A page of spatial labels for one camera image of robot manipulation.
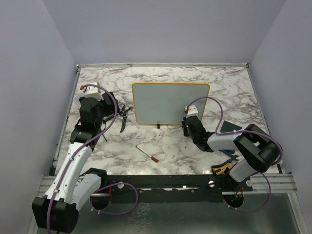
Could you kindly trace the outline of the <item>yellow framed whiteboard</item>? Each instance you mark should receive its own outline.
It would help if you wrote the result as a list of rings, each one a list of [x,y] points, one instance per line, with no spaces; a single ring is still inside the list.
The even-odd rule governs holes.
[[[204,82],[135,82],[132,84],[134,112],[138,124],[180,124],[185,107],[209,95]]]

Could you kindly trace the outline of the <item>white marker pen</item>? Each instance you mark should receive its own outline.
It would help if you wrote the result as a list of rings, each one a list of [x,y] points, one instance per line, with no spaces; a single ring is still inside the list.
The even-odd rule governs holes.
[[[158,163],[159,160],[157,158],[155,158],[154,156],[152,156],[151,154],[149,154],[148,152],[146,152],[145,150],[143,150],[142,148],[140,148],[139,146],[136,145],[136,148],[141,151],[142,153],[144,153],[146,156],[148,156],[152,161],[154,161],[155,163]]]

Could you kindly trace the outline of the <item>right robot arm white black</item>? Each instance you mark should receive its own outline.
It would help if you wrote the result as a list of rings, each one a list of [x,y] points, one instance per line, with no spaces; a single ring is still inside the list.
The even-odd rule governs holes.
[[[207,132],[196,116],[185,117],[182,121],[184,135],[190,137],[201,151],[239,151],[243,159],[224,178],[225,187],[234,191],[244,179],[256,173],[264,173],[278,164],[283,156],[280,144],[255,124],[243,130],[232,132]]]

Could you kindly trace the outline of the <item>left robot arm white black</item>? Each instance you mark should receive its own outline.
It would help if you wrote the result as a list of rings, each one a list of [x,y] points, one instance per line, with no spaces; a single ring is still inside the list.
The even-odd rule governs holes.
[[[87,199],[95,191],[105,191],[108,185],[106,172],[88,173],[81,182],[78,179],[102,135],[104,118],[118,114],[118,101],[113,92],[85,95],[79,101],[80,118],[71,133],[63,165],[45,194],[32,202],[37,226],[49,232],[70,234]]]

